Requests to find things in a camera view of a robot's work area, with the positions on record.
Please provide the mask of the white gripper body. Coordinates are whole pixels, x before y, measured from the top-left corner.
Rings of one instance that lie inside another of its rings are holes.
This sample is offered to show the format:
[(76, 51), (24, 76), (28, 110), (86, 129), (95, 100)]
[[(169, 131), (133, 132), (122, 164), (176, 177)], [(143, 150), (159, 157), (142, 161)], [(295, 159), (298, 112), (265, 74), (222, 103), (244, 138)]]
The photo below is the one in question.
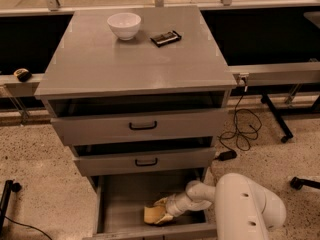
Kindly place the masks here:
[(180, 193), (180, 194), (170, 195), (167, 198), (165, 207), (166, 207), (166, 212), (169, 215), (173, 217), (179, 217), (184, 213), (184, 210), (182, 209), (183, 197), (184, 195)]

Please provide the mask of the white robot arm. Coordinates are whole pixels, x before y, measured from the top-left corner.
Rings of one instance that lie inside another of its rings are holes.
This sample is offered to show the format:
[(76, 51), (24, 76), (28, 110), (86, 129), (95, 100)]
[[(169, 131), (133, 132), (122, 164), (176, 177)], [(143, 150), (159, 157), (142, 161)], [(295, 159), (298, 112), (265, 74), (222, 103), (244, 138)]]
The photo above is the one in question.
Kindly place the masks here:
[(186, 211), (214, 205), (218, 240), (269, 240), (268, 231), (286, 220), (286, 207), (279, 196), (246, 176), (229, 173), (215, 186), (190, 181), (180, 194), (161, 198), (145, 208), (144, 221), (160, 225)]

